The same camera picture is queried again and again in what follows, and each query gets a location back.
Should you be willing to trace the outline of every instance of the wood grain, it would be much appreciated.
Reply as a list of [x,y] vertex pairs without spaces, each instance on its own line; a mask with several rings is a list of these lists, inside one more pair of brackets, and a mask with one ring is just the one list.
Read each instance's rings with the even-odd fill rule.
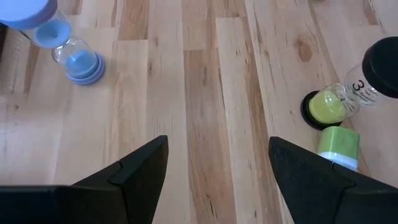
[[190,186],[197,220],[236,223],[218,52],[189,50],[184,55]]
[[217,19],[221,79],[238,223],[262,223],[263,210],[245,77],[250,61],[241,18]]
[[149,0],[123,1],[119,40],[148,39]]
[[182,0],[184,50],[207,49],[209,15],[206,1]]
[[121,158],[146,143],[146,94],[148,41],[114,43],[111,72],[110,149],[119,149],[113,158]]
[[[160,134],[169,166],[154,223],[293,223],[270,136],[316,152],[301,117],[375,41],[394,0],[59,0],[106,59],[72,84],[50,51],[10,30],[0,64],[0,184],[72,184]],[[359,171],[398,187],[398,104],[362,108]]]

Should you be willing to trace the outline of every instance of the yellow-green sand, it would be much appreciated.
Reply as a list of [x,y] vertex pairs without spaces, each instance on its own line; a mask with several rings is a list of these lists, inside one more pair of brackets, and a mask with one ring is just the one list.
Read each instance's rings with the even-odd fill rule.
[[345,118],[341,100],[331,91],[321,91],[310,100],[311,115],[322,124],[333,124]]

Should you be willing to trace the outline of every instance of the green plastic cap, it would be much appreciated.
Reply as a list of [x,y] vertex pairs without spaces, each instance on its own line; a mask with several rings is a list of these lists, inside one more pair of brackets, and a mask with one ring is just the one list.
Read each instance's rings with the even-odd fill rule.
[[349,169],[358,168],[359,133],[337,126],[322,131],[318,155]]

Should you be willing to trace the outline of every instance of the green sand timer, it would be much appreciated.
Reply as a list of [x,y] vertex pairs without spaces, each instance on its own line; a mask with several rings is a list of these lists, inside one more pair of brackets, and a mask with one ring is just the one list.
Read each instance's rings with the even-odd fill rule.
[[344,84],[309,93],[302,101],[301,113],[311,127],[323,130],[339,126],[361,106],[394,98],[398,98],[398,37],[387,37],[366,51],[362,63],[347,73]]

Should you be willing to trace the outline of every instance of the sand timer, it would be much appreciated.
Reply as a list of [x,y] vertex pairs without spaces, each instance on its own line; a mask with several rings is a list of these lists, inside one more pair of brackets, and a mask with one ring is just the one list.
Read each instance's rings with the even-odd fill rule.
[[72,82],[90,85],[104,75],[103,57],[83,39],[71,37],[71,25],[57,0],[0,0],[0,5],[0,22],[20,30],[35,45],[52,49],[53,59]]
[[376,105],[398,98],[398,37],[376,42],[365,53],[362,63],[322,91],[309,93],[301,104],[304,120],[323,130],[339,126],[362,106]]

